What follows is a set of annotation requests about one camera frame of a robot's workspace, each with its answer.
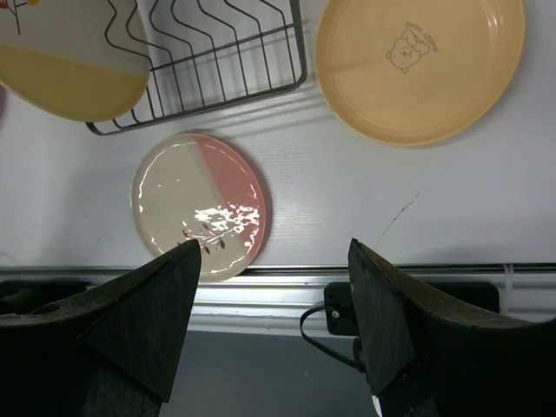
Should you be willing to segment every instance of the gray floor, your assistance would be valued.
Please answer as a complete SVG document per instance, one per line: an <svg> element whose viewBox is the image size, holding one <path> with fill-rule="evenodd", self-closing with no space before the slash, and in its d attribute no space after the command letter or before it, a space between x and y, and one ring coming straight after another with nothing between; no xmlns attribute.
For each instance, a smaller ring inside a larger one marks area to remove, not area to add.
<svg viewBox="0 0 556 417"><path fill-rule="evenodd" d="M326 341L342 352L349 341ZM376 415L365 376L301 337L188 332L161 417Z"/></svg>

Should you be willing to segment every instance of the yellow plate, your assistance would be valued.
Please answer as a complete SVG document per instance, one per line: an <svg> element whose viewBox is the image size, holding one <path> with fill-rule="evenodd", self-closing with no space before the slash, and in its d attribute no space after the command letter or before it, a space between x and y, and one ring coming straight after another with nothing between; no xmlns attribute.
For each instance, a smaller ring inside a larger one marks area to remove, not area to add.
<svg viewBox="0 0 556 417"><path fill-rule="evenodd" d="M379 142L418 145L493 106L524 38L521 0L330 0L314 59L344 123Z"/></svg>
<svg viewBox="0 0 556 417"><path fill-rule="evenodd" d="M134 0L0 0L0 83L61 117L118 117L149 80L136 7Z"/></svg>

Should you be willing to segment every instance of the pink and white plate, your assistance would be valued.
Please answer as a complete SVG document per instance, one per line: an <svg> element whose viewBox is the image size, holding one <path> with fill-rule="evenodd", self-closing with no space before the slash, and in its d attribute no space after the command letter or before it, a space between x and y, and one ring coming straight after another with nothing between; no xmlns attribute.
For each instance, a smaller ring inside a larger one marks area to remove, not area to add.
<svg viewBox="0 0 556 417"><path fill-rule="evenodd" d="M176 244L201 244L201 281L224 281L254 260L267 212L253 170L227 144L181 133L154 147L137 168L131 208L154 256Z"/></svg>

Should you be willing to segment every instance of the plate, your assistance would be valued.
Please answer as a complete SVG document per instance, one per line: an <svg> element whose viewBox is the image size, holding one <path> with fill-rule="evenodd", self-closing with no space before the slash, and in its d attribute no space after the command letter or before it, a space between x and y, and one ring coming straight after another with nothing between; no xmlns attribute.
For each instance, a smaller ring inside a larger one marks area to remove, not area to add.
<svg viewBox="0 0 556 417"><path fill-rule="evenodd" d="M524 38L520 0L330 0L314 60L345 124L379 142L419 145L494 105Z"/></svg>
<svg viewBox="0 0 556 417"><path fill-rule="evenodd" d="M109 120L145 91L145 39L133 0L0 0L0 83L55 115Z"/></svg>
<svg viewBox="0 0 556 417"><path fill-rule="evenodd" d="M154 256L199 241L202 281L240 274L264 240L267 210L253 170L227 144L206 135L179 134L154 147L135 173L131 208Z"/></svg>

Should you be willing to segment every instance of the rack wire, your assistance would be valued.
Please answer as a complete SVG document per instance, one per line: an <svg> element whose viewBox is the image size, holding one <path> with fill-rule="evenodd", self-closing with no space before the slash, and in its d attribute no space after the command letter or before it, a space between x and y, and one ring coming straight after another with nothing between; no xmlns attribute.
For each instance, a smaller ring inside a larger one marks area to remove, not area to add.
<svg viewBox="0 0 556 417"><path fill-rule="evenodd" d="M114 14L104 37L122 50L109 35L112 25L122 22L117 1L106 1ZM149 83L127 114L87 123L98 135L277 96L297 89L307 78L300 0L134 2L124 21L129 37L149 46ZM145 23L147 40L129 30L137 16Z"/></svg>

